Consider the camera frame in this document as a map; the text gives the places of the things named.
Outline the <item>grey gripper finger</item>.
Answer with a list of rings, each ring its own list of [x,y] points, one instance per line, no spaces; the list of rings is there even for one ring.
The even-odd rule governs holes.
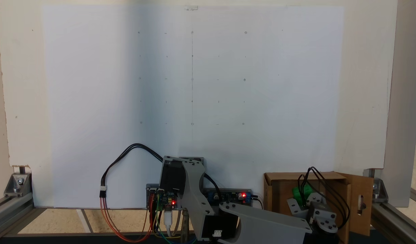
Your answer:
[[[310,195],[307,198],[307,207],[310,207],[311,203],[313,202],[315,204],[327,204],[325,198],[317,192],[310,193]]]
[[[287,199],[288,207],[293,217],[306,218],[308,213],[308,206],[300,206],[294,198]]]

